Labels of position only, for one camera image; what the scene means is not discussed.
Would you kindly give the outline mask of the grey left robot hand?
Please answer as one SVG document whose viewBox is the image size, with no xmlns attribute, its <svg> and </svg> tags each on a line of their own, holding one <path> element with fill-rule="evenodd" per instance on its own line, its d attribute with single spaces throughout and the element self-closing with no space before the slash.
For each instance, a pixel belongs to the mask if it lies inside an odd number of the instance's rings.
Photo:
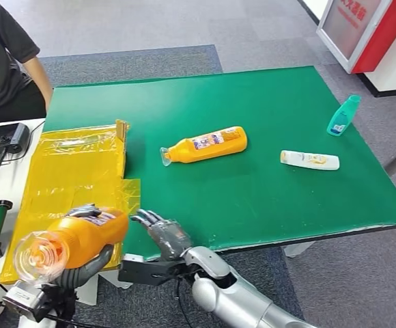
<svg viewBox="0 0 396 328">
<path fill-rule="evenodd" d="M 66 289 L 85 285 L 101 271 L 113 255 L 118 230 L 110 223 L 121 223 L 121 213 L 114 208 L 85 204 L 72 208 L 54 224 L 66 246 L 66 267 L 52 282 Z"/>
</svg>

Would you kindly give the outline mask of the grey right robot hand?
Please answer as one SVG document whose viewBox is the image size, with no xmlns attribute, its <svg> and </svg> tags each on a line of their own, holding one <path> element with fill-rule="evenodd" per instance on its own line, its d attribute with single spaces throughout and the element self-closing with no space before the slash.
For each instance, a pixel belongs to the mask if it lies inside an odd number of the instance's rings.
<svg viewBox="0 0 396 328">
<path fill-rule="evenodd" d="M 192 247 L 190 237 L 179 223 L 164 219 L 152 210 L 140 208 L 130 219 L 143 226 L 159 248 L 163 260 L 180 260 Z"/>
</svg>

